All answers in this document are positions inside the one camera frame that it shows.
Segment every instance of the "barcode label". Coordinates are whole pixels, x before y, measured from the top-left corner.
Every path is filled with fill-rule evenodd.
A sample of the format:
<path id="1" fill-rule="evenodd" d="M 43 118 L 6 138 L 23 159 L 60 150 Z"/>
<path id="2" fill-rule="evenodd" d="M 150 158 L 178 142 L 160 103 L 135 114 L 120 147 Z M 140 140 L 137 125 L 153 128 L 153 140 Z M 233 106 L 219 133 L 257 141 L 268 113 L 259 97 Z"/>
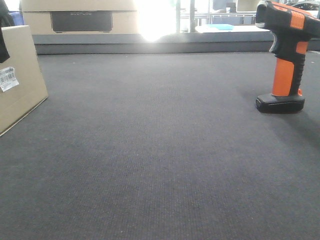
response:
<path id="1" fill-rule="evenodd" d="M 0 88 L 3 92 L 19 85 L 15 69 L 10 66 L 0 70 Z"/>

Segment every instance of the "black panel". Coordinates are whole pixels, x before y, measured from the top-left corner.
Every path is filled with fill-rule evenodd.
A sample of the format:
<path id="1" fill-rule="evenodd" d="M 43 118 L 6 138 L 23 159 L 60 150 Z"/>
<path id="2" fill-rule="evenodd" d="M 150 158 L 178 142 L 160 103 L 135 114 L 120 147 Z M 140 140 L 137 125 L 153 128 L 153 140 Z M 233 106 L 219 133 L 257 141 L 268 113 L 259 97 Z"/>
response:
<path id="1" fill-rule="evenodd" d="M 52 29 L 55 32 L 110 32 L 111 11 L 52 11 Z"/>

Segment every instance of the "drill grip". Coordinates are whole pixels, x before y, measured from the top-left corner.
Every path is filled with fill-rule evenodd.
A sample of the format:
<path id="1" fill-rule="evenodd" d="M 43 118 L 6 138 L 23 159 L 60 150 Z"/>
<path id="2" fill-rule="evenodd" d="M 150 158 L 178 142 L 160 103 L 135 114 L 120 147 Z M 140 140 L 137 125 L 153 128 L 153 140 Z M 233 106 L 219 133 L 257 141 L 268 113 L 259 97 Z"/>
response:
<path id="1" fill-rule="evenodd" d="M 273 32 L 274 42 L 270 52 L 277 57 L 272 94 L 294 96 L 299 93 L 304 71 L 308 41 L 303 35 Z"/>

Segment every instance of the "power drill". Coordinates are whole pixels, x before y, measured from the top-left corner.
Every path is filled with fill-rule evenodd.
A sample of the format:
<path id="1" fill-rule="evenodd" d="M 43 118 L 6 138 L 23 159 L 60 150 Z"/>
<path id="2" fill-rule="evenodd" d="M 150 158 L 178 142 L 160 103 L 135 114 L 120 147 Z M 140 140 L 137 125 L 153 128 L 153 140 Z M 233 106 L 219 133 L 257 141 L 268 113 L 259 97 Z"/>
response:
<path id="1" fill-rule="evenodd" d="M 277 57 L 272 93 L 257 97 L 257 109 L 262 113 L 297 113 L 305 104 L 299 86 L 308 42 L 320 37 L 320 19 L 307 11 L 267 0 L 257 6 L 255 25 L 272 32 L 274 41 L 269 51 Z"/>

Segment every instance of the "white vehicle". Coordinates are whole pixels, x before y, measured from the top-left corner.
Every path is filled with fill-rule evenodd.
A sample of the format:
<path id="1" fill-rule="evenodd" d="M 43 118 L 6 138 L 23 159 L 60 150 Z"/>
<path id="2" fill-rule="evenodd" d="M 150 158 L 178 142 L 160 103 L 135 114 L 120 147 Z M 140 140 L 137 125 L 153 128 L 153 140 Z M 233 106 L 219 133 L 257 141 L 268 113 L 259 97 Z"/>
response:
<path id="1" fill-rule="evenodd" d="M 291 5 L 291 7 L 305 10 L 312 14 L 313 17 L 318 16 L 320 1 L 298 1 Z"/>

